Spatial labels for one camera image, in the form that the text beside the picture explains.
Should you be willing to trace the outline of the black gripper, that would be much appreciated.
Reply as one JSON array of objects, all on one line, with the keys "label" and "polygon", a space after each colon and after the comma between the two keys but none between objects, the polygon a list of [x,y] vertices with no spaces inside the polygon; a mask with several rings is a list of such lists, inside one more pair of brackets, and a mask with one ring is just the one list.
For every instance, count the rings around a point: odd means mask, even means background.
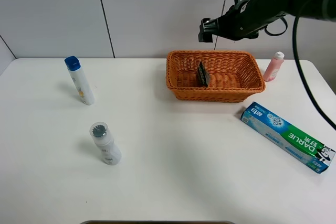
[{"label": "black gripper", "polygon": [[[288,0],[251,0],[243,12],[232,12],[218,19],[203,18],[202,30],[218,30],[216,35],[230,40],[241,40],[286,15]],[[213,35],[200,31],[199,42],[213,42]]]}]

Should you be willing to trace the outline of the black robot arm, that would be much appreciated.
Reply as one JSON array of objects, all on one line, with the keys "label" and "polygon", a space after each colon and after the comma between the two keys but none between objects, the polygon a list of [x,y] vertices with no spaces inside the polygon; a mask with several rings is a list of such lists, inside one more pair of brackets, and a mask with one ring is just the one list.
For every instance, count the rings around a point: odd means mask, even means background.
[{"label": "black robot arm", "polygon": [[254,39],[270,23],[286,15],[335,21],[335,0],[234,0],[219,18],[204,18],[198,40],[212,42],[213,36],[238,41]]}]

